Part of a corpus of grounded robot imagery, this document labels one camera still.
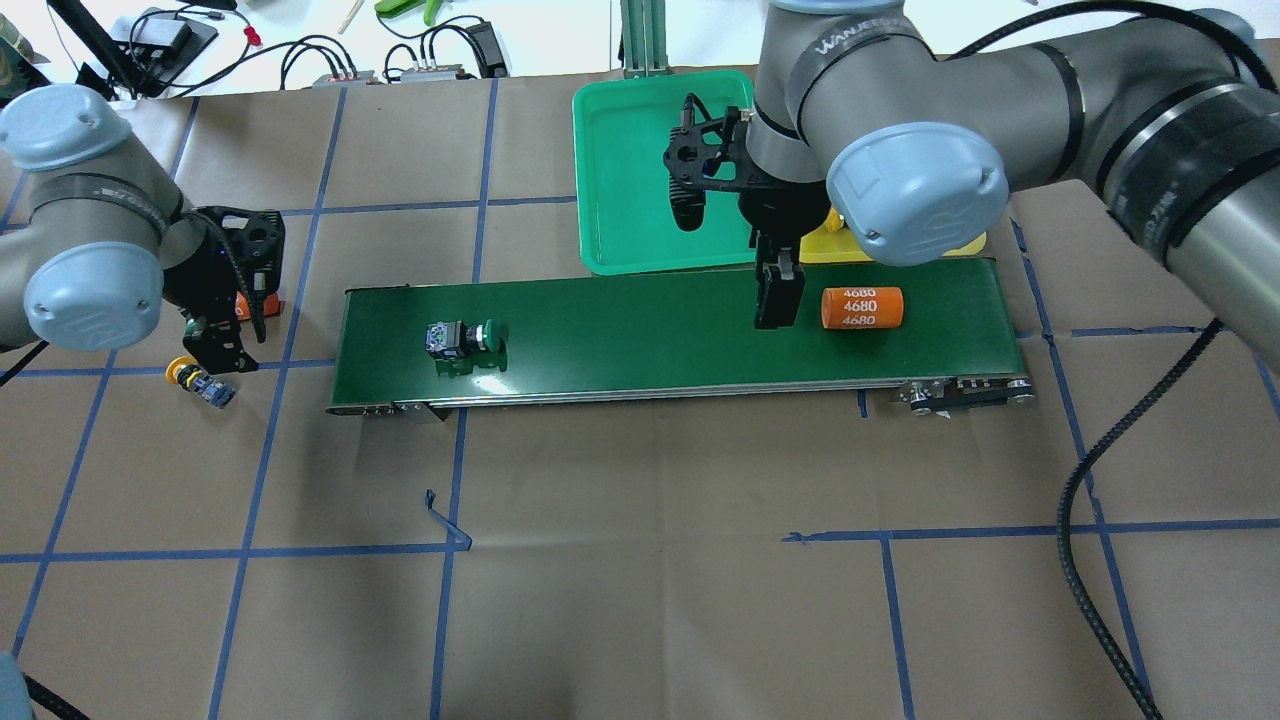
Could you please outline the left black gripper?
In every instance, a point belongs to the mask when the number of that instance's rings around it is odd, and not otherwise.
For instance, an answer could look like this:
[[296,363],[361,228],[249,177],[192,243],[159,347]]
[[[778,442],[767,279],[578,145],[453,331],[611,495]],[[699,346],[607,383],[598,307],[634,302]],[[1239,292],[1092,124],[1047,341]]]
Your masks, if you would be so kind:
[[268,338],[266,297],[282,282],[285,224],[276,210],[206,206],[184,210],[165,240],[184,231],[193,251],[164,272],[163,297],[184,318],[186,352],[214,375],[251,373],[237,301],[244,300],[255,340]]

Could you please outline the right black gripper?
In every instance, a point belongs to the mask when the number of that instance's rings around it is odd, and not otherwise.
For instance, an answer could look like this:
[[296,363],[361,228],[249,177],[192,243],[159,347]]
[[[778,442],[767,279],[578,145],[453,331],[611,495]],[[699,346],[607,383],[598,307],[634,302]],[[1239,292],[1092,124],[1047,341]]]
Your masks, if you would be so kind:
[[831,202],[824,184],[767,174],[748,151],[750,113],[735,105],[713,117],[696,95],[684,99],[663,163],[668,200],[684,232],[701,227],[708,192],[733,193],[750,225],[756,305],[754,325],[772,331],[795,324],[805,291],[803,237],[824,224]]

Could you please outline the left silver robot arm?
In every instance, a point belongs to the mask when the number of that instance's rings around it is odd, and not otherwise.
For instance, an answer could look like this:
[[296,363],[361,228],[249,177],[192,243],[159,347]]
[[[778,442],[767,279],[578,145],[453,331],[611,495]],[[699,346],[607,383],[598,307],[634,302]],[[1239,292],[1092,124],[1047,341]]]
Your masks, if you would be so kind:
[[151,336],[165,305],[206,372],[250,373],[236,307],[257,342],[282,282],[276,210],[195,206],[128,120],[78,85],[51,85],[3,109],[3,152],[29,177],[29,219],[3,236],[1,346],[44,342],[115,351]]

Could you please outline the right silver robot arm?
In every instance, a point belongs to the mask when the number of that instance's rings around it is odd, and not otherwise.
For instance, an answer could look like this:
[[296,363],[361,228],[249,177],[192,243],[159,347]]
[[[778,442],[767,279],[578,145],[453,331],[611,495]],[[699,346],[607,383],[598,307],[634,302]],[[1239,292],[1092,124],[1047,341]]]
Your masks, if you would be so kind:
[[1023,19],[1119,24],[937,58],[901,1],[772,1],[753,105],[696,122],[663,161],[684,231],[736,193],[756,250],[760,329],[791,325],[799,245],[836,210],[877,263],[969,243],[1012,193],[1080,181],[1121,232],[1277,368],[1277,81],[1226,12],[1069,3]]

